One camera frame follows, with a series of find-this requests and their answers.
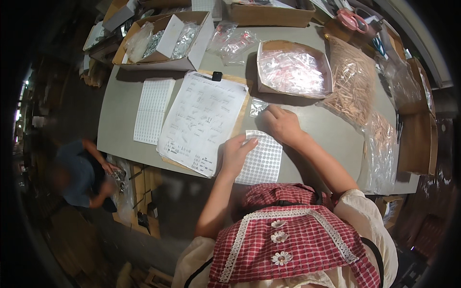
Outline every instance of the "printed instruction sheet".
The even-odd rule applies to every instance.
[[[159,154],[212,177],[218,148],[231,136],[247,92],[244,84],[188,72],[166,117]]]

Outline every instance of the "white flower button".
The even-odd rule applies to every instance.
[[[285,234],[285,232],[275,232],[273,235],[271,235],[271,240],[274,243],[285,242],[287,238],[288,238],[288,234]]]
[[[272,222],[271,226],[274,228],[280,228],[285,224],[285,220],[277,220]]]
[[[280,253],[275,253],[275,255],[272,256],[272,262],[274,262],[275,265],[283,266],[290,261],[291,258],[292,257],[288,254],[288,252],[282,251]]]

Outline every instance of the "scissors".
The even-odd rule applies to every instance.
[[[341,8],[336,13],[337,19],[341,21],[341,23],[343,23],[343,25],[347,28],[358,31],[362,34],[365,34],[368,31],[368,24],[365,22],[365,20],[349,9]]]
[[[384,49],[383,43],[379,37],[372,39],[373,46],[382,56],[386,55],[386,50]]]

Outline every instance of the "bag of wooden dowels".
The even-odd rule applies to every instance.
[[[374,111],[365,126],[364,161],[361,177],[365,177],[362,191],[379,195],[394,192],[397,173],[396,129],[381,114]]]
[[[348,43],[328,36],[333,93],[318,102],[361,131],[372,113],[376,71],[374,61]]]

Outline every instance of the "stack of paper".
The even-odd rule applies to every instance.
[[[157,145],[174,83],[173,78],[150,78],[144,81],[136,115],[134,141]]]
[[[159,154],[212,177],[218,148],[231,136],[247,92],[244,84],[188,72],[166,117]]]

